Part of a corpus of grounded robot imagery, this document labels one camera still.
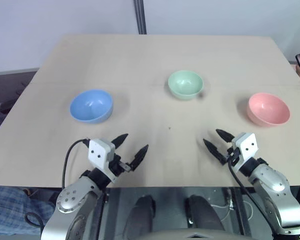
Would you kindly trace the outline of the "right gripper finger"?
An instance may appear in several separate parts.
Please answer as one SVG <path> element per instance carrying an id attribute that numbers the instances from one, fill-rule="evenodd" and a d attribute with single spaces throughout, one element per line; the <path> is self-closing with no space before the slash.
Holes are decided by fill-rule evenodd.
<path id="1" fill-rule="evenodd" d="M 221 154 L 218 151 L 218 148 L 211 143 L 210 141 L 206 140 L 205 138 L 203 139 L 203 142 L 205 144 L 205 146 L 207 147 L 207 150 L 222 164 L 225 165 L 227 163 L 227 159 L 226 157 Z"/>
<path id="2" fill-rule="evenodd" d="M 234 139 L 234 136 L 225 130 L 216 129 L 216 132 L 226 143 L 231 143 Z"/>

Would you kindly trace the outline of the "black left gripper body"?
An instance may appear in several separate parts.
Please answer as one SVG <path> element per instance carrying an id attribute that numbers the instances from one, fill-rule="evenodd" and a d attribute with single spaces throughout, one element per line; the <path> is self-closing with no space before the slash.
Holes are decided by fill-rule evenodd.
<path id="1" fill-rule="evenodd" d="M 123 172 L 131 171 L 131 166 L 128 163 L 122 162 L 121 157 L 116 153 L 113 155 L 113 158 L 107 162 L 107 164 L 110 172 L 110 176 L 108 177 L 110 181 L 115 181 Z"/>

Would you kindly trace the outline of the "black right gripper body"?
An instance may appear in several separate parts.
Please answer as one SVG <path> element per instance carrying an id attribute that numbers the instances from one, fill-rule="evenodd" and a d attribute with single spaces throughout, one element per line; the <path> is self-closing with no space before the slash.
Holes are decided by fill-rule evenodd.
<path id="1" fill-rule="evenodd" d="M 230 147 L 227 149 L 228 155 L 225 158 L 225 163 L 230 163 L 232 166 L 235 166 L 239 162 L 239 156 L 241 155 L 241 151 L 238 147 L 235 149 Z"/>

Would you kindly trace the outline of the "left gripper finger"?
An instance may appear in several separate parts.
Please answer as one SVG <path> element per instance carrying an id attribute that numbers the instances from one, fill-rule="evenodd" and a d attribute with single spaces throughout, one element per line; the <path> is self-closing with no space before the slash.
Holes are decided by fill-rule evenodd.
<path id="1" fill-rule="evenodd" d="M 121 134 L 111 141 L 111 143 L 114 144 L 115 149 L 119 148 L 122 145 L 128 135 L 128 133 Z"/>
<path id="2" fill-rule="evenodd" d="M 146 153 L 148 151 L 148 148 L 149 148 L 149 145 L 147 144 L 136 153 L 133 161 L 129 164 L 130 169 L 132 171 L 135 171 L 136 168 L 140 165 L 140 163 L 144 160 Z"/>

